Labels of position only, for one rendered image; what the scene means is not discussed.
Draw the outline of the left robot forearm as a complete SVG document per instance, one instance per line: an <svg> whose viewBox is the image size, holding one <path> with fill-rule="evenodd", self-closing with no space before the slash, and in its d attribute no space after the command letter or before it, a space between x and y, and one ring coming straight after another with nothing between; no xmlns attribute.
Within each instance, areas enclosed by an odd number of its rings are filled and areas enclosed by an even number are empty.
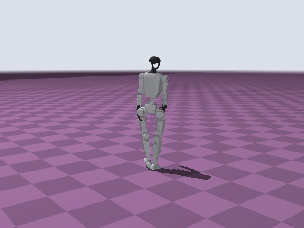
<svg viewBox="0 0 304 228"><path fill-rule="evenodd" d="M139 92L139 90L138 90ZM142 98L143 98L143 95L139 95L139 93L137 94L137 106L139 105L141 107L141 104L142 104ZM136 108L137 108L136 106Z"/></svg>

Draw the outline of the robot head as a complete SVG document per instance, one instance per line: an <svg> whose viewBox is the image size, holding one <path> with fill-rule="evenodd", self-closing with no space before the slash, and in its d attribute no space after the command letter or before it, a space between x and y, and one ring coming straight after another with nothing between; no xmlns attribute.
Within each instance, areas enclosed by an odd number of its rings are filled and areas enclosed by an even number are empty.
<svg viewBox="0 0 304 228"><path fill-rule="evenodd" d="M149 62L151 62L151 65L152 65L152 68L151 68L151 71L149 73L157 73L156 70L159 68L159 65L160 65L160 59L156 56L153 56L149 59ZM158 63L158 67L157 68L154 68L153 67L153 64L156 64Z"/></svg>

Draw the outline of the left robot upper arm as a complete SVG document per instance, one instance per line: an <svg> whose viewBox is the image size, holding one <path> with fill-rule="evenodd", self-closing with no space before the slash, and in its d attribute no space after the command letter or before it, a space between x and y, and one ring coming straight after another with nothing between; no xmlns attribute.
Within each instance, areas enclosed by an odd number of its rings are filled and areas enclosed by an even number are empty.
<svg viewBox="0 0 304 228"><path fill-rule="evenodd" d="M145 73L140 73L139 74L139 94L144 94L144 90L143 90L143 78L144 78L144 74Z"/></svg>

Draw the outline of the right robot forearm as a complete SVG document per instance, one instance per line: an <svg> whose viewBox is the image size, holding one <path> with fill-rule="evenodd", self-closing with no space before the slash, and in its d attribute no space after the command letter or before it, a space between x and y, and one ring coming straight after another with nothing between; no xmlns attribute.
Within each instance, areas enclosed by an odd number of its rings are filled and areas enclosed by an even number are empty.
<svg viewBox="0 0 304 228"><path fill-rule="evenodd" d="M163 106L167 105L168 106L168 92L166 93L166 96L162 96L162 102Z"/></svg>

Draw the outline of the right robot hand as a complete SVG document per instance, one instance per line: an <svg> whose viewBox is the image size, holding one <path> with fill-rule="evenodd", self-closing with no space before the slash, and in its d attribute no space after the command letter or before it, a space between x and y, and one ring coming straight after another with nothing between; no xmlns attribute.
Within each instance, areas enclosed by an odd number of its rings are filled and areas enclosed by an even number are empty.
<svg viewBox="0 0 304 228"><path fill-rule="evenodd" d="M165 112L165 109L167 108L167 105L165 105L165 106L162 105L162 107L159 107L159 108L161 108Z"/></svg>

